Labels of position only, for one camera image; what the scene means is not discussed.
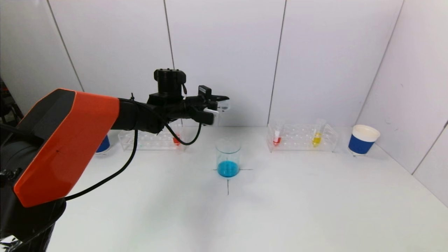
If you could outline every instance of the red liquid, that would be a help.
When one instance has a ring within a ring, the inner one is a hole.
[[[173,143],[176,145],[176,146],[179,146],[181,143],[176,139],[176,138],[172,138],[172,141],[173,141]]]
[[[276,141],[272,141],[274,143],[274,146],[277,146],[280,144],[281,142],[281,137],[277,138],[277,142]]]

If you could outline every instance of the white wall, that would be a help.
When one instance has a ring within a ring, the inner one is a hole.
[[[23,113],[51,91],[81,90],[45,0],[0,0],[0,75]]]
[[[406,0],[358,123],[412,173],[448,119],[448,1]]]
[[[440,135],[414,176],[448,206],[448,129]]]
[[[146,102],[172,68],[163,0],[50,0],[86,92]]]
[[[231,99],[222,126],[265,126],[285,0],[166,0],[176,68]]]
[[[352,126],[402,0],[287,1],[271,119]]]

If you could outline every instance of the yellow liquid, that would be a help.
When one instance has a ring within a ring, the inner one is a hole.
[[[312,141],[313,146],[314,146],[314,147],[319,146],[319,144],[320,144],[320,140],[321,140],[321,139],[322,139],[322,134],[319,133],[319,132],[317,132],[317,133],[314,135],[314,138],[313,138],[313,141]]]

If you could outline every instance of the white table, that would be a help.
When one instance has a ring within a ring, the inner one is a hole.
[[[346,129],[336,153],[270,153],[266,131],[203,128],[184,153],[138,151],[67,203],[48,251],[448,252],[448,208],[378,146],[353,157]],[[213,170],[228,135],[248,169],[229,182]],[[129,155],[96,155],[71,194]]]

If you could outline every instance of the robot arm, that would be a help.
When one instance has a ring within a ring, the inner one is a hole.
[[[29,111],[1,148],[0,240],[13,235],[17,249],[45,251],[64,197],[110,129],[159,133],[179,118],[211,125],[210,111],[228,100],[206,86],[184,99],[179,70],[156,70],[154,79],[159,92],[146,103],[57,89]]]

